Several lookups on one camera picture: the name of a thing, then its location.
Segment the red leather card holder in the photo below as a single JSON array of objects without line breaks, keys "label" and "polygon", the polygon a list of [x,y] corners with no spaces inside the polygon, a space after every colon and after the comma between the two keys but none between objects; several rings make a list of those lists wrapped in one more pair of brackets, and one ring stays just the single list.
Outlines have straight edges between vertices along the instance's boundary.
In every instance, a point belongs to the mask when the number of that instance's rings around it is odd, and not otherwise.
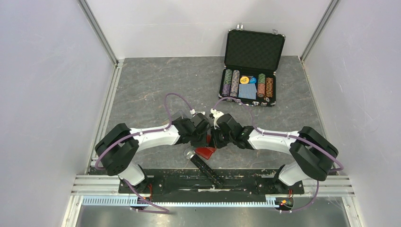
[{"label": "red leather card holder", "polygon": [[195,149],[195,153],[206,159],[209,160],[211,158],[211,156],[214,154],[214,152],[217,150],[217,146],[215,144],[215,142],[212,139],[211,135],[207,135],[206,136],[206,145],[203,147],[198,147]]}]

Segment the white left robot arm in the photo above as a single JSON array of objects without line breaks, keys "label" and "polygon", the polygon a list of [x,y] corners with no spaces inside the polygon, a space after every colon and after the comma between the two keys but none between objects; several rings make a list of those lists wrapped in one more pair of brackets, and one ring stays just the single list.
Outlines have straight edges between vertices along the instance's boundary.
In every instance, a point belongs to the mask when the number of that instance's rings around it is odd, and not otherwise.
[{"label": "white left robot arm", "polygon": [[127,180],[136,192],[144,192],[148,179],[140,165],[133,161],[137,152],[186,143],[204,147],[209,129],[209,120],[203,113],[196,113],[192,118],[181,116],[166,125],[145,129],[129,128],[120,123],[96,144],[95,168],[105,170],[108,176]]}]

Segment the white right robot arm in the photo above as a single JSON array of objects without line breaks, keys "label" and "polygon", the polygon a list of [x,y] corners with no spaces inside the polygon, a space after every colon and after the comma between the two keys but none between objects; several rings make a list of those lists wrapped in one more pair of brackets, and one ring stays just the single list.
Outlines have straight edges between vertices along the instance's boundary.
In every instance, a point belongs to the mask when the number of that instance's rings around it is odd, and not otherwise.
[{"label": "white right robot arm", "polygon": [[212,109],[211,146],[223,148],[232,143],[240,149],[272,150],[291,155],[294,162],[280,167],[273,187],[279,193],[307,178],[325,181],[339,154],[338,150],[315,129],[304,126],[299,131],[269,131],[242,126],[232,115]]}]

